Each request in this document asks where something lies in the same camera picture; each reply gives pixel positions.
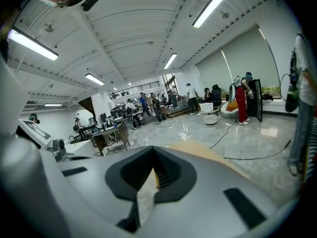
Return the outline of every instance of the marble floor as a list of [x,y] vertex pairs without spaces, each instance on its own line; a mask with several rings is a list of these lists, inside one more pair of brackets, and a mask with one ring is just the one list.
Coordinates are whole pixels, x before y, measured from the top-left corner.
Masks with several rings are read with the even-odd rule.
[[[130,131],[129,141],[132,148],[146,145],[168,147],[181,140],[194,139],[228,158],[265,157],[279,152],[292,138],[295,118],[263,115],[263,121],[250,118],[247,126],[235,123],[218,144],[217,141],[227,132],[234,120],[221,117],[214,125],[204,125],[198,116],[179,116],[161,122],[151,122]],[[293,177],[288,171],[287,157],[291,144],[280,154],[268,159],[229,160],[249,175],[251,180],[267,192],[278,205],[282,206],[293,198],[300,184],[300,178]],[[139,192],[141,222],[151,209],[151,200],[156,192],[154,175],[149,176]]]

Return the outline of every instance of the black display stand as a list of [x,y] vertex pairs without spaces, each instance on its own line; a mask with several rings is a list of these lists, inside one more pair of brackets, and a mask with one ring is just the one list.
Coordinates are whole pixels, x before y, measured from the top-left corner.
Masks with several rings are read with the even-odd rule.
[[249,82],[249,87],[253,91],[253,99],[247,97],[247,114],[249,117],[257,117],[262,121],[263,106],[262,106],[262,88],[259,79]]

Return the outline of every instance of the white ceiling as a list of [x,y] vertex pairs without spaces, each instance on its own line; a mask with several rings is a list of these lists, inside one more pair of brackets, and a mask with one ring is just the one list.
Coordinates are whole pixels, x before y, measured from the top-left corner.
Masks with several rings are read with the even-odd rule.
[[[85,78],[87,73],[102,77],[107,91],[139,75],[158,74],[171,53],[178,53],[172,67],[182,68],[218,34],[225,34],[230,25],[266,0],[225,0],[200,28],[194,28],[208,1],[100,0],[83,12],[79,7],[50,7],[30,0],[15,26],[59,57],[51,61],[10,41],[8,64],[18,70],[18,79],[35,102],[69,99],[70,103],[98,90]],[[229,17],[223,19],[222,12]],[[44,31],[46,23],[55,30]]]

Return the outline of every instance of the striped fabric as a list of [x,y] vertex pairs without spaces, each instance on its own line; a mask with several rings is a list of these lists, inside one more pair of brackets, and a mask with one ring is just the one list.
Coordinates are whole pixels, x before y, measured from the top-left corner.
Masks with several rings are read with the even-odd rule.
[[313,163],[313,157],[317,153],[317,118],[313,120],[313,128],[308,137],[308,157],[306,161],[306,177],[304,182],[313,175],[315,164]]

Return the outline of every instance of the blue shirt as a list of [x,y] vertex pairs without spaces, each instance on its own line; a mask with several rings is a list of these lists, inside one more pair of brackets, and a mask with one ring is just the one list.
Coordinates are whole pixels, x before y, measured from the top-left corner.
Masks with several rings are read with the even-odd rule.
[[145,103],[145,99],[143,97],[140,98],[140,102],[142,103],[142,106],[145,106],[146,103]]

